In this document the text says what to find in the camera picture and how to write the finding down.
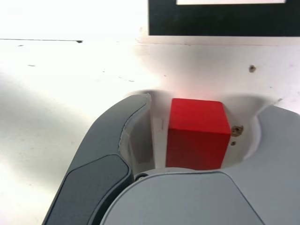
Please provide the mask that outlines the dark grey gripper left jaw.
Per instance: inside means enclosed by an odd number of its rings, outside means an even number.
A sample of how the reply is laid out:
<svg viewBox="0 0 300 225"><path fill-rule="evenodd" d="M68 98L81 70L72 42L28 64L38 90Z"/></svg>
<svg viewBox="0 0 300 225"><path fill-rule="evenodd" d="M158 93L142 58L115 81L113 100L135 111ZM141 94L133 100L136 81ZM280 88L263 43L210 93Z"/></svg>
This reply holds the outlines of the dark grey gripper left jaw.
<svg viewBox="0 0 300 225"><path fill-rule="evenodd" d="M129 96L104 112L82 140L45 225L98 225L115 198L155 167L151 96Z"/></svg>

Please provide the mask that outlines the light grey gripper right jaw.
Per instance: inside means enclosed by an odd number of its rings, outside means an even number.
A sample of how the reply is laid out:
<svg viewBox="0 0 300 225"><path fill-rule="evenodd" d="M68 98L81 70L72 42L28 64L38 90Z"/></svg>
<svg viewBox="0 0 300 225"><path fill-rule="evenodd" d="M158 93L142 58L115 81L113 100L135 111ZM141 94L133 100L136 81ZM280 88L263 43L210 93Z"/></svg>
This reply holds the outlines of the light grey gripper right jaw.
<svg viewBox="0 0 300 225"><path fill-rule="evenodd" d="M103 225L297 225L300 116L256 98L250 115L260 141L230 167L151 170L127 187Z"/></svg>

